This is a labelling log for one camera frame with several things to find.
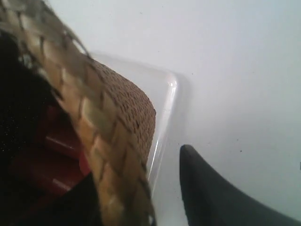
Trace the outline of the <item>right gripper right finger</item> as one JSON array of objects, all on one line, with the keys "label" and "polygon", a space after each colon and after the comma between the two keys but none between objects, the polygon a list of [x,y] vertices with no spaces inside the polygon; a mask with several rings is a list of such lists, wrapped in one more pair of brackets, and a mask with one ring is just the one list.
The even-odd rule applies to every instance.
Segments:
[{"label": "right gripper right finger", "polygon": [[299,226],[301,223],[246,195],[191,145],[182,145],[179,178],[190,226]]}]

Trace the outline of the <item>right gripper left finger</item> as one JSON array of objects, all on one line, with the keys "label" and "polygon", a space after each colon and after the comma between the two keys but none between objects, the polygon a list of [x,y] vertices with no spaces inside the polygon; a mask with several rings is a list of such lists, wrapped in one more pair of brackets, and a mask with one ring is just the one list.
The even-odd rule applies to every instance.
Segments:
[{"label": "right gripper left finger", "polygon": [[52,204],[21,220],[22,226],[102,226],[92,174]]}]

